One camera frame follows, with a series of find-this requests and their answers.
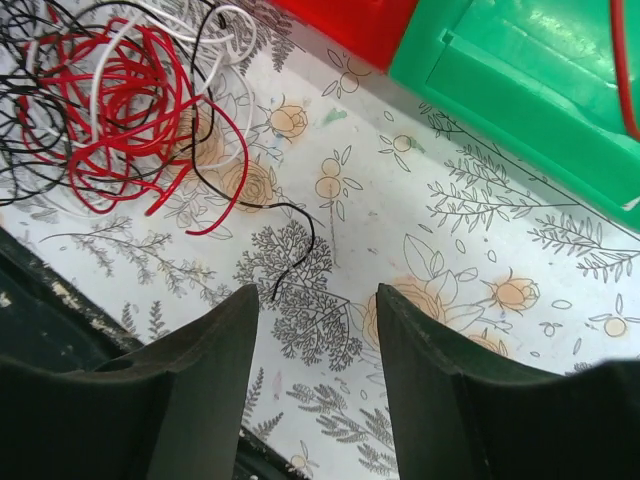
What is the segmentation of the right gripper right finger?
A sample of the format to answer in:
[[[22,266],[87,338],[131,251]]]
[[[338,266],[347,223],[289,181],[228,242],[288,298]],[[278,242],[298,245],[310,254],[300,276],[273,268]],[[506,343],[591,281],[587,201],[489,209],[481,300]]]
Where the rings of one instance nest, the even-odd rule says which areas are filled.
[[[403,479],[635,479],[639,364],[562,376],[494,353],[394,287],[376,294]]]

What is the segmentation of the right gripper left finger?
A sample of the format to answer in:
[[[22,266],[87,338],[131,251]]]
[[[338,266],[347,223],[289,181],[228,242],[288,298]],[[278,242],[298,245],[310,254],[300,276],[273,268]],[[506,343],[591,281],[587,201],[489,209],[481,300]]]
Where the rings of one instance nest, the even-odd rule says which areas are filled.
[[[255,286],[93,371],[1,360],[5,479],[228,479],[259,316]]]

